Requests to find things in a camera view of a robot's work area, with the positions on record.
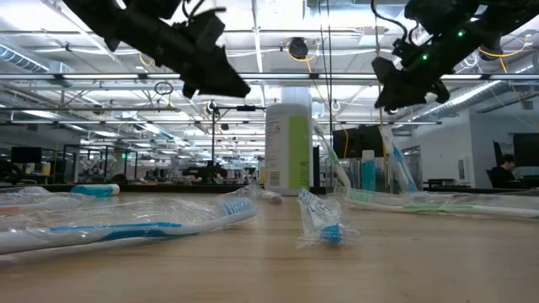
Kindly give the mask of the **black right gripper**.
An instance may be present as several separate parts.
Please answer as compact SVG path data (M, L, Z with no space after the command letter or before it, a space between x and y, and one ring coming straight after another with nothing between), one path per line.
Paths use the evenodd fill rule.
M424 81L422 104L428 103L428 94L435 96L436 103L449 99L446 85L439 79L452 73L454 66L463 59L463 29L450 30L432 37L422 45L413 45L403 38L393 42L393 54L401 59L397 69L388 59L377 57L372 67L383 89L375 102L376 109L390 113L393 110L421 103L421 91L404 80Z

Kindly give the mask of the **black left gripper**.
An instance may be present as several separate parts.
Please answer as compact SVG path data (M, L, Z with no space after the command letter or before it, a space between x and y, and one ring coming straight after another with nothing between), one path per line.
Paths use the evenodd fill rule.
M185 80L183 95L192 99L200 94L246 97L251 87L227 59L224 48L203 50L186 31L187 24L163 24L157 33L159 59Z

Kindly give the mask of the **blue toothbrush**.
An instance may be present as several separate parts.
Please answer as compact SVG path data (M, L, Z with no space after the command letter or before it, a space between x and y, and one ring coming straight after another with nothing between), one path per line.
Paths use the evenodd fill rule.
M388 191L392 194L418 191L413 174L400 145L393 136L392 129L388 125L379 126L378 129L384 147L384 157L386 158Z
M148 199L70 210L0 216L0 254L129 238L184 237L214 231L258 214L244 197L209 201Z
M321 199L303 189L297 202L303 227L303 234L297 240L299 247L314 244L342 245L359 239L360 233L343 219L338 201Z

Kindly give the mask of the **white wipes canister green label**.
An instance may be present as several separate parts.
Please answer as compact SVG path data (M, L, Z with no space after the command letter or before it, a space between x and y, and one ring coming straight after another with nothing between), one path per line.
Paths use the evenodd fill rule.
M312 128L308 107L273 104L266 110L264 186L292 196L311 186Z

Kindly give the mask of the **blue mouthwash bottle white cap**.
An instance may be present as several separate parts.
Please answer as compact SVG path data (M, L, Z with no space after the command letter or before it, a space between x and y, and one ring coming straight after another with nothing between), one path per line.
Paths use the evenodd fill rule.
M376 190L376 158L374 150L363 150L361 158L362 188Z
M111 197L116 196L120 192L120 187L115 183L103 184L78 184L74 185L71 190L74 194L85 194L95 197Z

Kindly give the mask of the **clear acrylic organizer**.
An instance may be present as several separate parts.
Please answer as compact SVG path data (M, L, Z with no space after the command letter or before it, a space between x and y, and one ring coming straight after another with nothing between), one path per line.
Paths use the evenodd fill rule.
M422 157L419 146L413 146L403 150L403 159L411 172L412 180L419 191L423 189ZM361 159L340 159L339 164L344 169L350 180L352 189L363 189ZM375 191L390 194L402 192L399 185L398 169L394 167L392 159L383 157L375 158Z

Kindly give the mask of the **orange toothbrush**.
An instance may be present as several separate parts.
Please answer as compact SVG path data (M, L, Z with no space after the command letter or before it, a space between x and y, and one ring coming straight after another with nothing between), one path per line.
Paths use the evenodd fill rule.
M98 198L69 192L54 193L42 187L0 189L0 215L35 210L69 210L95 205Z

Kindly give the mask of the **white building pillar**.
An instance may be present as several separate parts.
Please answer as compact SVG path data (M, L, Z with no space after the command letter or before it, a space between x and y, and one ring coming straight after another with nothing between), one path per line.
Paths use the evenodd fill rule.
M312 102L309 87L283 87L280 92L280 101L283 104L300 104L308 106Z

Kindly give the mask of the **black office chair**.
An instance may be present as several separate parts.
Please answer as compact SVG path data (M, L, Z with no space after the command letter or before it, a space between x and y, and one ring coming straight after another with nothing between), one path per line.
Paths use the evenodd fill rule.
M494 144L494 157L495 157L495 161L496 161L496 165L494 167L497 167L498 165L500 165L503 161L503 157L504 155L507 155L507 154L504 154L501 150L501 146L498 142L494 141L493 142ZM487 175L488 175L488 179L492 185L492 181L491 181L491 170L492 170L493 167L491 167L490 169L487 170Z

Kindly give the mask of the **person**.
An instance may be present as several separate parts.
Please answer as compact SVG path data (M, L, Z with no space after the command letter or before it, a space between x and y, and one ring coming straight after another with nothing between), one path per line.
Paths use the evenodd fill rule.
M511 189L514 187L516 169L515 156L512 154L504 155L503 161L497 167L491 170L491 181L494 189Z

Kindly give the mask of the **black desk monitor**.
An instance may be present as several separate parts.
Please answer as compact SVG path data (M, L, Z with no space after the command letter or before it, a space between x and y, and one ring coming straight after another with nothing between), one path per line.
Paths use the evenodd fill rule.
M518 166L539 167L539 134L514 134L513 146Z
M14 163L40 163L42 160L42 148L13 146L11 148L10 160Z

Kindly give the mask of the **black wall monitor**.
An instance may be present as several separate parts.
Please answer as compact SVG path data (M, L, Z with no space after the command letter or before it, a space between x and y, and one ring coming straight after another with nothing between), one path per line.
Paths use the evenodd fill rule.
M360 158L365 150L373 150L375 157L383 157L383 141L375 125L333 132L333 149L339 159Z

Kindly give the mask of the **black aluminium table frame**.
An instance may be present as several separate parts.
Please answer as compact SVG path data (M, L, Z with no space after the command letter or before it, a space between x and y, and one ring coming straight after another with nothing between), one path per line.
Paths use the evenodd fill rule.
M0 189L7 188L24 188L31 186L43 187L51 192L67 192L75 185L91 185L100 186L108 185L106 183L91 183L91 184L22 184L12 185L8 183L0 183ZM189 194L225 194L237 189L242 185L174 185L174 184L120 184L121 193L189 193ZM313 194L328 194L329 189L323 187L313 187L310 189ZM467 194L507 194L521 196L536 196L539 197L539 189L475 189L463 187L433 187L425 189L426 192L432 193L467 193Z

